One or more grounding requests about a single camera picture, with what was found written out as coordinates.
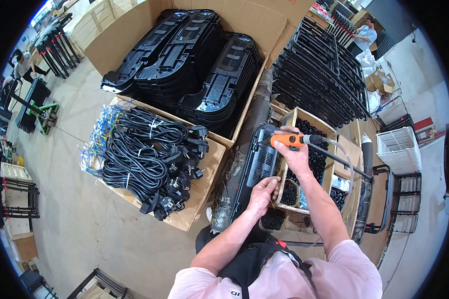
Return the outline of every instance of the white shirt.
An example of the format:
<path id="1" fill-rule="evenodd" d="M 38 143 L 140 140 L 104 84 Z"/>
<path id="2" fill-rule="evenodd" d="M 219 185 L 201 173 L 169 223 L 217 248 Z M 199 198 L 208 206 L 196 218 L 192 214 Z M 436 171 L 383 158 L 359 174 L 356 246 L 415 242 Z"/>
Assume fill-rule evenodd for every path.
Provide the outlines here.
<path id="1" fill-rule="evenodd" d="M 328 262 L 310 258 L 313 283 L 323 299 L 380 299 L 383 283 L 376 266 L 356 243 L 336 245 Z M 248 287 L 250 298 L 313 299 L 315 295 L 304 272 L 282 252 L 276 252 Z M 218 278 L 204 268 L 188 268 L 176 274 L 168 299 L 240 299 L 241 288 L 229 278 Z"/>
<path id="2" fill-rule="evenodd" d="M 23 53 L 23 63 L 18 63 L 17 57 L 14 57 L 12 60 L 12 63 L 15 64 L 15 67 L 13 68 L 13 75 L 15 76 L 15 79 L 18 79 L 25 75 L 25 73 L 30 69 L 31 67 L 31 54 L 30 52 Z"/>

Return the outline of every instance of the black power cable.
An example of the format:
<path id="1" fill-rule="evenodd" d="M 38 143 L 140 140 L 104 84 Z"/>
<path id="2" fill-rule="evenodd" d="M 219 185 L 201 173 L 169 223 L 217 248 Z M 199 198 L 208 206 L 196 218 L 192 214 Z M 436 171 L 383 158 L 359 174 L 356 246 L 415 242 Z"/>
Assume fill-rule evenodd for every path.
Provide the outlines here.
<path id="1" fill-rule="evenodd" d="M 141 212 L 164 220 L 184 208 L 197 167 L 208 152 L 203 126 L 187 127 L 143 107 L 120 113 L 108 137 L 100 177 L 110 187 L 129 190 Z"/>

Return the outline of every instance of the white plastic basket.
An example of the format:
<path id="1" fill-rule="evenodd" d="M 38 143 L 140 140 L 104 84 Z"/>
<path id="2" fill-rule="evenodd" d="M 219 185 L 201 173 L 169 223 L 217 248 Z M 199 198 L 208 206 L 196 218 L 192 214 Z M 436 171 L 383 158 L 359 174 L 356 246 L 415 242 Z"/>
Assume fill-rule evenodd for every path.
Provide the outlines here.
<path id="1" fill-rule="evenodd" d="M 377 156 L 396 175 L 421 172 L 421 153 L 412 127 L 376 134 Z"/>

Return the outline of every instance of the black apron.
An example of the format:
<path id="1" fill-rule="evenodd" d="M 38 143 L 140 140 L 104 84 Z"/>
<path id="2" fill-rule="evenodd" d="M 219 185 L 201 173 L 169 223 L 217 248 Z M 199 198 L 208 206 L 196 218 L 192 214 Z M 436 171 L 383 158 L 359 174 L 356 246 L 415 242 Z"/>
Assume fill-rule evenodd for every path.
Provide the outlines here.
<path id="1" fill-rule="evenodd" d="M 275 241 L 274 243 L 253 243 L 246 250 L 238 254 L 223 270 L 218 273 L 219 277 L 230 278 L 234 284 L 241 287 L 242 298 L 249 299 L 248 287 L 256 280 L 261 273 L 261 269 L 265 265 L 272 254 L 281 251 L 285 254 L 291 254 L 299 263 L 299 268 L 305 273 L 314 294 L 317 299 L 316 285 L 311 279 L 310 264 L 303 263 L 299 256 L 286 247 L 286 243 Z"/>

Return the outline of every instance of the electric screwdriver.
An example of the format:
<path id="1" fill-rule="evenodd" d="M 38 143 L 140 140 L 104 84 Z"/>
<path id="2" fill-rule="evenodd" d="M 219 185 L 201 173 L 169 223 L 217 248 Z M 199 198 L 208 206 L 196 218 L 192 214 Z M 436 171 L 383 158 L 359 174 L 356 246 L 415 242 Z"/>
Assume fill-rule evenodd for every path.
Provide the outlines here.
<path id="1" fill-rule="evenodd" d="M 270 138 L 268 138 L 268 140 L 263 140 L 262 143 L 274 148 L 273 144 L 275 140 L 285 144 L 287 147 L 289 147 L 289 150 L 297 152 L 299 151 L 299 147 L 302 147 L 303 145 L 317 145 L 323 142 L 324 137 L 320 135 L 305 135 L 301 132 L 292 132 L 289 134 L 272 135 Z"/>

